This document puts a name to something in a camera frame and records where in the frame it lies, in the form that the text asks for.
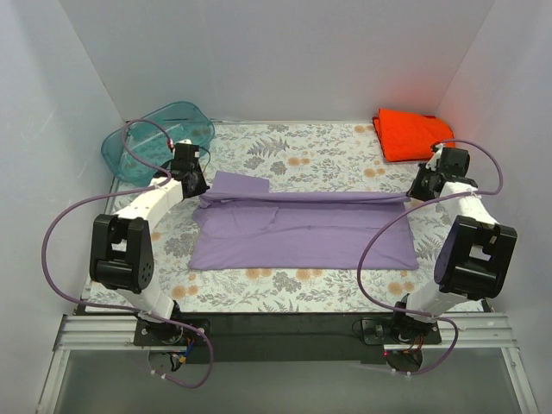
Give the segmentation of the purple t shirt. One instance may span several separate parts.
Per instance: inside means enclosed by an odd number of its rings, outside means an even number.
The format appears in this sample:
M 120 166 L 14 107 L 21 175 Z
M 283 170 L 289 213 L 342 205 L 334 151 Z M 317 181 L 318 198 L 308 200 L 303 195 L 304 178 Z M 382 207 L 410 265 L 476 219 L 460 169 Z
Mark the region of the purple t shirt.
M 195 270 L 416 270 L 398 193 L 271 192 L 267 179 L 222 172 L 199 198 Z

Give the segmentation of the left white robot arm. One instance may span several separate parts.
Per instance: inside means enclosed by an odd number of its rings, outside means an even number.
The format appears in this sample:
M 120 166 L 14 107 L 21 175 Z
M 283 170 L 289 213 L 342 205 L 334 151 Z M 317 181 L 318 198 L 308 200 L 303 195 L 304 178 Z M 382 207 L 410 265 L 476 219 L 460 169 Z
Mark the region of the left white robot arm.
M 199 165 L 203 149 L 188 141 L 175 145 L 173 158 L 163 165 L 171 175 L 157 172 L 151 191 L 145 191 L 114 215 L 102 214 L 93 223 L 90 277 L 104 288 L 116 291 L 166 345 L 179 342 L 184 325 L 175 318 L 179 307 L 165 294 L 154 276 L 152 230 L 170 210 L 186 200 L 204 194 L 207 185 Z

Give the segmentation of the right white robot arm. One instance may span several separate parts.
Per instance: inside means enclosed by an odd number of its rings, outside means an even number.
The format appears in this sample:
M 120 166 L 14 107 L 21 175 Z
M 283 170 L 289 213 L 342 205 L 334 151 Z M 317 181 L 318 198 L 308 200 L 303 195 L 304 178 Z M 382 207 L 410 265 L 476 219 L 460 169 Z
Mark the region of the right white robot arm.
M 436 200 L 448 214 L 451 228 L 436 258 L 433 280 L 404 296 L 390 322 L 399 342 L 423 338 L 436 330 L 436 319 L 458 304 L 495 298 L 505 283 L 518 239 L 517 231 L 499 223 L 486 210 L 465 149 L 438 144 L 419 165 L 407 192 L 419 201 Z

